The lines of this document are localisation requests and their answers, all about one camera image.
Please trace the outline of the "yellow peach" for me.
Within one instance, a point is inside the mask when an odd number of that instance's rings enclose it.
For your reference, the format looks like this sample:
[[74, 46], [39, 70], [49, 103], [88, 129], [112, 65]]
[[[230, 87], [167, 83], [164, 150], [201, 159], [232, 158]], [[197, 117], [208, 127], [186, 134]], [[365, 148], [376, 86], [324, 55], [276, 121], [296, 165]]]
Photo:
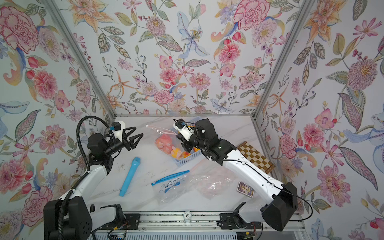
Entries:
[[181, 160], [183, 159], [183, 151], [178, 149], [178, 148], [174, 148], [172, 151], [171, 151], [171, 156], [172, 158], [174, 158], [175, 160]]

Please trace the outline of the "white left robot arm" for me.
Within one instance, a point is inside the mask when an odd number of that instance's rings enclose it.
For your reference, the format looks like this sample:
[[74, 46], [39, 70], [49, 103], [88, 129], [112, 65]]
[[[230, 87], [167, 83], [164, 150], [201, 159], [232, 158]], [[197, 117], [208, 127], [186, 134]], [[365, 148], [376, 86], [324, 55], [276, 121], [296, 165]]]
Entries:
[[126, 217], [121, 205], [88, 207], [87, 202], [102, 180], [111, 172], [113, 155], [126, 149], [134, 150], [144, 136], [134, 135], [136, 127], [122, 121], [109, 127], [108, 133], [88, 138], [87, 171], [58, 200], [44, 207], [44, 238], [46, 240], [86, 240], [105, 225], [121, 227]]

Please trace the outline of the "clear pink-zipper zip bag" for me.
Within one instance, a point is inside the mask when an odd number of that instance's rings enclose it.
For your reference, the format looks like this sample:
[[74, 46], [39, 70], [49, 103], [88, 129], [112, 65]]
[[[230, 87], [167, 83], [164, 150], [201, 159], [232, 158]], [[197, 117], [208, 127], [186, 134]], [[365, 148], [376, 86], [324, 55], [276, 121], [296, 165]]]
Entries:
[[160, 151], [175, 160], [180, 160], [183, 157], [184, 151], [176, 138], [177, 133], [154, 125], [146, 125], [146, 128], [151, 131], [154, 143]]

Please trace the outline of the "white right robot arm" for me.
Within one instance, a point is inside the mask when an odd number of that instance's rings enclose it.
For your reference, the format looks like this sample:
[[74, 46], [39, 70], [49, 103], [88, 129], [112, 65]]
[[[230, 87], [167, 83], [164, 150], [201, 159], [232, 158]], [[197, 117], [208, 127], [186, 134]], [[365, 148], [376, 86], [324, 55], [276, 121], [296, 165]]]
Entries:
[[193, 148], [220, 166], [232, 171], [253, 188], [257, 198], [241, 203], [234, 211], [235, 218], [243, 223], [265, 222], [276, 231], [283, 231], [298, 208], [297, 188], [269, 176], [251, 163], [232, 143], [219, 138], [209, 119], [196, 123], [175, 120], [177, 139], [185, 151]]

